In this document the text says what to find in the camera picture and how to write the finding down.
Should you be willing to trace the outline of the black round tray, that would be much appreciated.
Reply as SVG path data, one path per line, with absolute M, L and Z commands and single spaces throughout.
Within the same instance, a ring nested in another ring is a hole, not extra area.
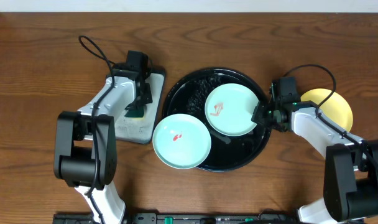
M 162 110 L 162 117 L 188 114 L 199 119 L 208 128 L 211 150 L 198 165 L 199 169 L 225 172 L 238 169 L 252 162 L 265 148 L 271 130 L 259 126 L 243 136 L 225 136 L 211 127 L 205 115 L 207 96 L 216 87 L 236 83 L 248 87 L 258 99 L 266 101 L 262 88 L 247 75 L 228 68 L 204 68 L 181 78 L 169 91 Z

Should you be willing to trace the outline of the yellow plate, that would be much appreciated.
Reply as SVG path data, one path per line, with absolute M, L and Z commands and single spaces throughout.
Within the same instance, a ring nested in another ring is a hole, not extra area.
M 301 96 L 301 101 L 312 101 L 315 104 L 321 103 L 331 90 L 316 88 L 309 90 Z M 338 93 L 333 95 L 321 106 L 322 112 L 336 124 L 350 132 L 353 126 L 353 112 L 349 103 Z

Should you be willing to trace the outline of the green yellow sponge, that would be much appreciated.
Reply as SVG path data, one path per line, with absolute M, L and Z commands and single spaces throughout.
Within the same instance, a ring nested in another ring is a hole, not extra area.
M 138 108 L 132 108 L 126 111 L 124 115 L 127 118 L 143 118 L 145 114 L 145 106 L 140 106 Z

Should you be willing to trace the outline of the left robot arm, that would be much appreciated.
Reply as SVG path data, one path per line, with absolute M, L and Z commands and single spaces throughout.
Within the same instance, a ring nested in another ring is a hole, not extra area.
M 104 87 L 78 111 L 57 118 L 54 174 L 86 200 L 95 223 L 121 223 L 125 203 L 113 179 L 117 168 L 115 122 L 123 116 L 140 118 L 151 104 L 146 78 L 149 57 L 129 51 L 123 63 L 108 64 Z

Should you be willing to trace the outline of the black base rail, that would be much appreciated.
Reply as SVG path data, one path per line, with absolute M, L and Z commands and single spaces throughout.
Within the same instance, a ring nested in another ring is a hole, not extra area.
M 240 224 L 240 223 L 300 223 L 291 215 L 269 210 L 255 215 L 179 215 L 136 213 L 126 215 L 122 224 Z

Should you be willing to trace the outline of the light green plate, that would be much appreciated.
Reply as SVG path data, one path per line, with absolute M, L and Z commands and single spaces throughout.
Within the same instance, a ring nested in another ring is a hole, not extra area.
M 226 136 L 242 136 L 257 124 L 251 121 L 259 102 L 248 87 L 228 83 L 215 88 L 205 102 L 206 119 L 217 132 Z
M 152 145 L 157 157 L 175 169 L 191 169 L 208 157 L 211 135 L 205 124 L 188 114 L 173 114 L 154 129 Z

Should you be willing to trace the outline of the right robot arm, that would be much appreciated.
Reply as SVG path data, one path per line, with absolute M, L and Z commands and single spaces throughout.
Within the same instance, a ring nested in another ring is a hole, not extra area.
M 378 215 L 378 140 L 366 141 L 301 101 L 293 77 L 273 80 L 271 99 L 257 104 L 252 121 L 291 131 L 325 158 L 323 197 L 298 209 L 305 223 L 342 223 Z

